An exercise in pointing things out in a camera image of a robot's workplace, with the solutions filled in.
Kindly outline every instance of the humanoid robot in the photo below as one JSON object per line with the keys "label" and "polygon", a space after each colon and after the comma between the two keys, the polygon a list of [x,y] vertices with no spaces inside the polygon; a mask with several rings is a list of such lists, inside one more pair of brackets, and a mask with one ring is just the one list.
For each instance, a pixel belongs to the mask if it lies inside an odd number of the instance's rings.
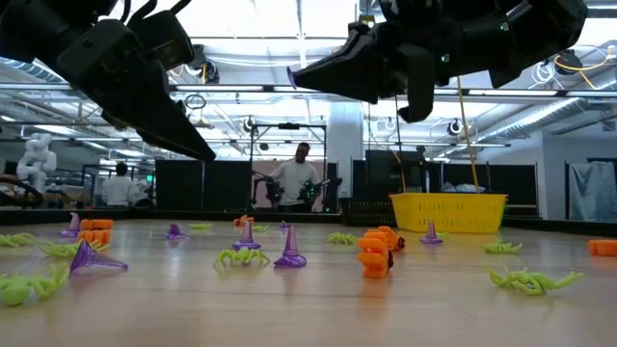
{"label": "humanoid robot", "polygon": [[56,153],[49,150],[49,134],[32,134],[26,141],[26,152],[17,163],[17,179],[28,181],[37,191],[45,191],[47,173],[56,170]]}

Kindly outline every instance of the wooden table surface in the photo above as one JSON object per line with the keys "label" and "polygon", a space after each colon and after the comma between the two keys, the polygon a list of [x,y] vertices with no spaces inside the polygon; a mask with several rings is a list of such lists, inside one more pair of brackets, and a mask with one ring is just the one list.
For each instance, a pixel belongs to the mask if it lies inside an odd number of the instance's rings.
{"label": "wooden table surface", "polygon": [[[120,221],[109,255],[127,272],[71,277],[47,301],[0,307],[0,346],[614,346],[617,258],[592,258],[586,237],[518,229],[519,255],[484,254],[494,236],[453,235],[440,247],[401,233],[407,249],[390,276],[365,280],[356,247],[325,244],[331,232],[363,228],[297,225],[302,269],[212,264],[238,239],[230,223],[195,238],[168,242],[169,222]],[[180,223],[188,229],[188,222]],[[0,227],[58,240],[65,225]],[[284,236],[271,226],[256,235],[275,260]],[[44,272],[48,258],[32,247],[0,249],[0,273]],[[545,297],[496,288],[486,266],[524,266],[579,282]]]}

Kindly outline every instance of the white t-shirt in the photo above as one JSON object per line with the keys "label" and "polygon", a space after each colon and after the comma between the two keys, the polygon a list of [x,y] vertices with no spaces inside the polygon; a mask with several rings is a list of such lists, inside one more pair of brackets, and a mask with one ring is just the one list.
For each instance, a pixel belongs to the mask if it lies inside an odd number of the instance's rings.
{"label": "white t-shirt", "polygon": [[108,206],[128,206],[136,196],[135,184],[126,176],[115,176],[103,183],[102,198]]}
{"label": "white t-shirt", "polygon": [[308,162],[296,163],[295,160],[282,163],[270,176],[277,179],[284,189],[281,197],[281,205],[290,206],[303,203],[298,200],[300,190],[307,181],[312,184],[320,182],[319,173]]}

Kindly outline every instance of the man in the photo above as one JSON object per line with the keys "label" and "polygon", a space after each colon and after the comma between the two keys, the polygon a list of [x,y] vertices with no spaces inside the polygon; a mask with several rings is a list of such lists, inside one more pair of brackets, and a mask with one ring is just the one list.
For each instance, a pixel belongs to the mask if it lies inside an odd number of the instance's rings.
{"label": "man", "polygon": [[310,181],[312,184],[320,182],[317,170],[307,163],[310,146],[301,143],[296,149],[294,160],[282,163],[270,176],[279,181],[284,189],[281,198],[280,209],[283,212],[309,213],[312,206],[298,200],[300,190],[304,184]]}
{"label": "man", "polygon": [[137,188],[126,177],[128,167],[120,162],[116,165],[116,176],[103,183],[102,198],[109,207],[128,207],[137,197]]}

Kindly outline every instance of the yellow basket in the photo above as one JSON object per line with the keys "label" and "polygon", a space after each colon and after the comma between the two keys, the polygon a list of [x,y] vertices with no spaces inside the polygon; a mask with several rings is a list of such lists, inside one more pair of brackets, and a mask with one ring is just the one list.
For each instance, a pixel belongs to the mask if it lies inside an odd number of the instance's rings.
{"label": "yellow basket", "polygon": [[454,193],[404,193],[390,197],[399,228],[425,232],[429,221],[437,231],[496,233],[507,196]]}

